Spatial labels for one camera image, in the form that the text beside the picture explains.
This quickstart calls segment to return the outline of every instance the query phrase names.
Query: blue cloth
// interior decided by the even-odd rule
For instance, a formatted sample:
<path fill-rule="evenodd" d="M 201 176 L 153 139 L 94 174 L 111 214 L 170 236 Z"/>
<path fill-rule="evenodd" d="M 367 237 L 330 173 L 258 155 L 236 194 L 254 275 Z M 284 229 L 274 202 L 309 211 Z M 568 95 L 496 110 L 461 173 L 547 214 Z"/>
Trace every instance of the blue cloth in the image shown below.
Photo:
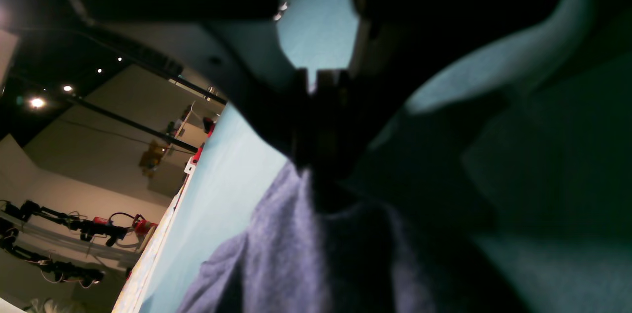
<path fill-rule="evenodd" d="M 523 312 L 463 237 L 285 165 L 250 226 L 202 264 L 180 313 Z"/>

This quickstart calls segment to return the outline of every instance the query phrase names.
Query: ceiling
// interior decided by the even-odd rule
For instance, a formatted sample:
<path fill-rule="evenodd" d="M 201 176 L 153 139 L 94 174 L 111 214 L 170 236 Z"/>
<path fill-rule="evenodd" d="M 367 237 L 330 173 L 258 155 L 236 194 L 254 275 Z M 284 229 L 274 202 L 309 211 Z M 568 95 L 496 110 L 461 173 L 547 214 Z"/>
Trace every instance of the ceiling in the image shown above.
<path fill-rule="evenodd" d="M 11 133 L 25 146 L 70 106 L 47 97 L 49 89 L 71 85 L 86 95 L 129 65 L 115 52 L 66 31 L 77 24 L 66 0 L 0 0 L 0 28 L 20 36 L 0 98 L 0 138 Z M 46 106 L 29 108 L 32 97 L 45 99 Z"/>

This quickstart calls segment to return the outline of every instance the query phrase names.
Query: ceiling light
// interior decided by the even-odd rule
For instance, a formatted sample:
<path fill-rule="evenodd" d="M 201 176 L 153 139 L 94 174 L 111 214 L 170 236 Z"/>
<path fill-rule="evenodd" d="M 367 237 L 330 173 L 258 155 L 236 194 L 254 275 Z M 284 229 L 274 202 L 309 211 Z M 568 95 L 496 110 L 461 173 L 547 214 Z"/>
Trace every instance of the ceiling light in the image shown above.
<path fill-rule="evenodd" d="M 31 106 L 33 106 L 34 108 L 40 108 L 43 105 L 45 105 L 43 99 L 41 98 L 34 98 L 31 100 Z"/>

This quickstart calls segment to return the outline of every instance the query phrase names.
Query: spotlight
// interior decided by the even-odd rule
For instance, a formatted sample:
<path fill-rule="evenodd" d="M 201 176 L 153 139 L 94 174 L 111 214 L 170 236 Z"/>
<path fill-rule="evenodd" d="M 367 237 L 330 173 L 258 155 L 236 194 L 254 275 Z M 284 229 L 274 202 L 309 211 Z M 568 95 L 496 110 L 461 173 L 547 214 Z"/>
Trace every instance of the spotlight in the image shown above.
<path fill-rule="evenodd" d="M 33 106 L 33 108 L 40 108 L 43 105 L 45 105 L 45 103 L 41 98 L 34 98 L 31 100 L 31 106 Z"/>

